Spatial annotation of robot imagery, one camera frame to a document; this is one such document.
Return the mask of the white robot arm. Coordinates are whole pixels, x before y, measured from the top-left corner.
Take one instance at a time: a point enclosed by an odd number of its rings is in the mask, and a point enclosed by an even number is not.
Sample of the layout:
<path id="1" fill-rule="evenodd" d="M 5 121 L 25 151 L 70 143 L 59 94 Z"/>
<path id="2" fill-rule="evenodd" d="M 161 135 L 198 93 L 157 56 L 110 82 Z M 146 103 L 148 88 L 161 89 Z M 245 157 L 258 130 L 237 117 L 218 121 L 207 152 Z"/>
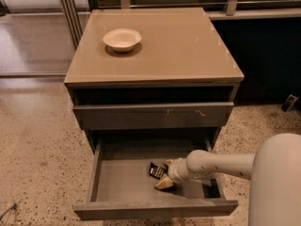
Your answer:
<path id="1" fill-rule="evenodd" d="M 215 154 L 194 150 L 166 161 L 158 190 L 217 172 L 250 182 L 248 226 L 301 226 L 301 136 L 278 134 L 255 153 Z"/>

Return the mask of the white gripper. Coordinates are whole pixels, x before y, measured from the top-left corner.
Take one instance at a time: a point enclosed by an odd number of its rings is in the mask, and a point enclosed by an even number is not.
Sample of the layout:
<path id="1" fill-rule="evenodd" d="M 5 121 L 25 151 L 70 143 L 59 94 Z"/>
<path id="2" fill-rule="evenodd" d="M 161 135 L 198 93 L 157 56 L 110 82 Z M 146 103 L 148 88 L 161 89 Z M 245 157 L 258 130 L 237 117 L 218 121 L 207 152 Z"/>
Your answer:
<path id="1" fill-rule="evenodd" d="M 187 167 L 187 160 L 185 158 L 168 159 L 164 162 L 167 167 L 167 175 L 162 177 L 154 186 L 158 190 L 171 188 L 175 183 L 187 181 L 192 178 L 192 171 Z"/>

